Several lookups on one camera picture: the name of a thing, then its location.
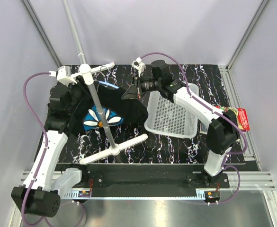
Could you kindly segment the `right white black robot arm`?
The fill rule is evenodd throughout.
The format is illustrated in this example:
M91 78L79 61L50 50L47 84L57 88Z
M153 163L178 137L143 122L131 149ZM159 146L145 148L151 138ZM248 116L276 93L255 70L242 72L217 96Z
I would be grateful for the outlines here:
M236 114L231 110L225 112L211 105L193 93L188 84L173 79L164 60L151 63L150 75L144 72L145 64L141 58L134 60L132 66L138 72L134 74L133 82L122 95L122 99L141 99L147 92L158 91L163 98L185 108L206 126L209 154L204 166L202 183L206 187L213 187L219 181L218 175L223 171L227 152L240 137Z

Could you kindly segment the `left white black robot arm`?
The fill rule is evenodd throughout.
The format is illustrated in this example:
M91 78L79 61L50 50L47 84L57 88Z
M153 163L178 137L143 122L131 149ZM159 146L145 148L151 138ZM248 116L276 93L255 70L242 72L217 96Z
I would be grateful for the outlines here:
M60 207L62 196L75 185L84 187L88 184L89 174L84 165L67 165L56 180L53 180L53 174L68 138L84 131L84 103L89 98L81 83L69 86L58 83L50 90L43 141L36 161L23 184L11 192L21 212L52 218Z

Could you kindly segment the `light blue clothes hanger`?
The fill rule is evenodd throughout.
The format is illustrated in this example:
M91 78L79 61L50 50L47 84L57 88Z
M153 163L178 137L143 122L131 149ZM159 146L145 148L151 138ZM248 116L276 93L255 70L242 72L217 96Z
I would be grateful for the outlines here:
M108 67L101 66L101 69L102 69L102 68L106 68L106 69L110 72L110 69L109 69ZM100 83L100 84L102 84L102 85L104 85L104 86L109 86L109 87L112 87L112 88L114 88L114 89L119 89L118 86L116 86L116 85L114 85L114 84L111 84L111 83L108 83L107 81L100 81L100 80L98 80L97 82Z

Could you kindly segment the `black daisy print t-shirt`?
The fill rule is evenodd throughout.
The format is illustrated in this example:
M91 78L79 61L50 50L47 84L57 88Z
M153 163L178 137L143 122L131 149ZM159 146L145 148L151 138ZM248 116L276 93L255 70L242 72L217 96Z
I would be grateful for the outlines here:
M45 121L45 130L58 131L66 135L77 135L85 131L103 127L88 87L84 82L77 84L86 90L86 107L75 111L49 111ZM105 112L109 126L143 125L148 118L146 107L138 100L123 100L123 88L110 89L96 85L97 94Z

